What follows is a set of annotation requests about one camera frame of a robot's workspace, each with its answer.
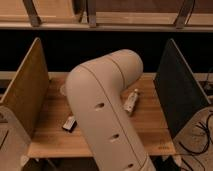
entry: dark gray panel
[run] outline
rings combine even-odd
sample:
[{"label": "dark gray panel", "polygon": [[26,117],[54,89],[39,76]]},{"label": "dark gray panel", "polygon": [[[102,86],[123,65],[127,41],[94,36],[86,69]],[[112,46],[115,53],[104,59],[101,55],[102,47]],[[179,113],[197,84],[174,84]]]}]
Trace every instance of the dark gray panel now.
[{"label": "dark gray panel", "polygon": [[154,83],[172,137],[198,110],[210,105],[172,39],[166,44]]}]

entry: hole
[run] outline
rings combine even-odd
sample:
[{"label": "hole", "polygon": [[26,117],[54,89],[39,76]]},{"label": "hole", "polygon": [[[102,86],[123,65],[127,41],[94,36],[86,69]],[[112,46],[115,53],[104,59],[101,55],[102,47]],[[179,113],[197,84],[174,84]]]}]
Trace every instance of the hole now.
[{"label": "hole", "polygon": [[109,140],[110,140],[111,142],[114,142],[114,141],[117,140],[118,138],[119,138],[119,134],[115,134],[115,135],[111,136]]},{"label": "hole", "polygon": [[128,167],[128,168],[132,168],[132,167],[133,167],[133,164],[131,163],[131,164],[129,164],[127,167]]},{"label": "hole", "polygon": [[96,110],[96,111],[99,111],[99,110],[101,110],[103,107],[104,107],[104,103],[99,103],[99,104],[97,104],[97,105],[95,106],[95,110]]},{"label": "hole", "polygon": [[124,169],[124,171],[132,171],[132,169],[133,169],[133,164],[131,163],[131,164],[129,164],[125,169]]},{"label": "hole", "polygon": [[2,113],[0,113],[0,119],[4,119],[4,116]]}]

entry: wooden table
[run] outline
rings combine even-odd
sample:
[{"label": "wooden table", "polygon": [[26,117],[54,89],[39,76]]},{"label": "wooden table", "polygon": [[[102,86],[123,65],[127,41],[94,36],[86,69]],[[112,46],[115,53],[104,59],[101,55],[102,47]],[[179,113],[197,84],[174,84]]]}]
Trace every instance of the wooden table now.
[{"label": "wooden table", "polygon": [[[30,158],[92,157],[78,126],[72,133],[62,130],[68,115],[72,115],[66,97],[60,93],[64,81],[65,77],[51,79],[29,146]],[[139,89],[140,97],[130,119],[149,155],[175,154],[153,78],[143,75],[122,93],[123,101],[134,88]]]}]

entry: wall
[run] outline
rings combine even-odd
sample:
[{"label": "wall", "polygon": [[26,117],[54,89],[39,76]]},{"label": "wall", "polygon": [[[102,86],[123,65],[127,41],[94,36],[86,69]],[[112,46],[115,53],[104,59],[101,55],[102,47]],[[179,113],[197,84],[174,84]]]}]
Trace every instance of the wall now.
[{"label": "wall", "polygon": [[15,71],[37,36],[49,71],[69,71],[83,61],[128,48],[141,56],[146,72],[155,72],[169,38],[174,38],[194,72],[213,66],[213,33],[0,30],[0,70]]}]

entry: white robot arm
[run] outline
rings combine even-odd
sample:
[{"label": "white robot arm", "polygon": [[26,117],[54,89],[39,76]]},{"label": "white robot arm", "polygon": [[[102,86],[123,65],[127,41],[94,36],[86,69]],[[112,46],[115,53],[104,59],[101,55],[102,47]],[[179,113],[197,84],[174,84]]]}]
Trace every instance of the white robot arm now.
[{"label": "white robot arm", "polygon": [[67,77],[68,103],[101,171],[155,170],[120,99],[142,72],[140,57],[120,50],[78,65]]}]

